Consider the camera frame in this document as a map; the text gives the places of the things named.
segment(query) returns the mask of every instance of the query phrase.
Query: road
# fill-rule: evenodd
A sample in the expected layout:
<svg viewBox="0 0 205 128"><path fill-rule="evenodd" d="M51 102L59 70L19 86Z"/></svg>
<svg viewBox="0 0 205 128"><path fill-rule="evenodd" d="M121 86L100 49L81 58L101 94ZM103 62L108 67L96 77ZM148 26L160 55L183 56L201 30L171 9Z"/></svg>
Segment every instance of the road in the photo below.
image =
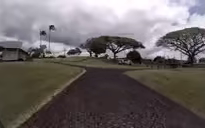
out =
<svg viewBox="0 0 205 128"><path fill-rule="evenodd" d="M205 128L205 120L124 75L87 68L22 128Z"/></svg>

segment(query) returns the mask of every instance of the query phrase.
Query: grass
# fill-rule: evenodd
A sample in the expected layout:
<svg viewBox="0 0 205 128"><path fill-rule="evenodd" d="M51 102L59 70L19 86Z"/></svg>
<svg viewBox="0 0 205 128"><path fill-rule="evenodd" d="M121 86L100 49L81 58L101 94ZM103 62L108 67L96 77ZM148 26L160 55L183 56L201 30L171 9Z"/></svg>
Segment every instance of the grass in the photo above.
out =
<svg viewBox="0 0 205 128"><path fill-rule="evenodd" d="M72 64L77 66L95 67L95 68L118 68L118 69L146 69L142 65L118 65L112 60L90 57L69 57L65 59L53 59L54 62L60 62L64 64Z"/></svg>
<svg viewBox="0 0 205 128"><path fill-rule="evenodd" d="M46 63L0 63L0 119L5 126L78 75L80 68Z"/></svg>
<svg viewBox="0 0 205 128"><path fill-rule="evenodd" d="M126 74L205 118L205 69L132 71Z"/></svg>

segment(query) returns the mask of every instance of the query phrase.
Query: building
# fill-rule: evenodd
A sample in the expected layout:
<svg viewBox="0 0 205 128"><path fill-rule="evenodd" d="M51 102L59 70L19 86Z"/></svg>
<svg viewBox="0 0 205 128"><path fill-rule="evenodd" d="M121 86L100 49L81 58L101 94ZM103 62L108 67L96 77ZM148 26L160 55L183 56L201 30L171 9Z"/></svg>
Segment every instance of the building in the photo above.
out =
<svg viewBox="0 0 205 128"><path fill-rule="evenodd" d="M20 41L0 42L0 61L25 61L28 53L22 49Z"/></svg>

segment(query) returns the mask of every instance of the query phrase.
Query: road edge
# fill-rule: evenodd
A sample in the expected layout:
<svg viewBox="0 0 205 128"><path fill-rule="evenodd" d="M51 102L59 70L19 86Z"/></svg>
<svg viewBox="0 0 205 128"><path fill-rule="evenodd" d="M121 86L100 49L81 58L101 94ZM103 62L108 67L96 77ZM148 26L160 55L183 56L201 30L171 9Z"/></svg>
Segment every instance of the road edge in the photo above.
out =
<svg viewBox="0 0 205 128"><path fill-rule="evenodd" d="M86 73L85 69L82 69L82 72L79 73L76 77L69 80L67 83L62 86L62 88L59 88L55 90L55 92L52 95L49 95L43 100L40 104L37 104L30 108L28 111L21 114L15 121L13 121L11 124L9 124L8 128L18 128L23 123L25 123L29 118L31 118L36 112L38 112L42 107L44 107L47 103L49 103L53 98L61 93L63 90L65 90L69 85L71 85L73 82L75 82L77 79L79 79L81 76L83 76Z"/></svg>

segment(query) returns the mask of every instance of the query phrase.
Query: parked car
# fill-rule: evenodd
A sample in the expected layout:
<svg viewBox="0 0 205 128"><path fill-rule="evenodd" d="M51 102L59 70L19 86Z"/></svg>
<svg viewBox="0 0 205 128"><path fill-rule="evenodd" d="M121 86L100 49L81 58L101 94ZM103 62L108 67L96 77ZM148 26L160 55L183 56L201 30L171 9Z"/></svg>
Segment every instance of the parked car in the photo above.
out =
<svg viewBox="0 0 205 128"><path fill-rule="evenodd" d="M118 61L118 64L119 65L132 65L132 61L131 60L128 60L128 59L121 59Z"/></svg>

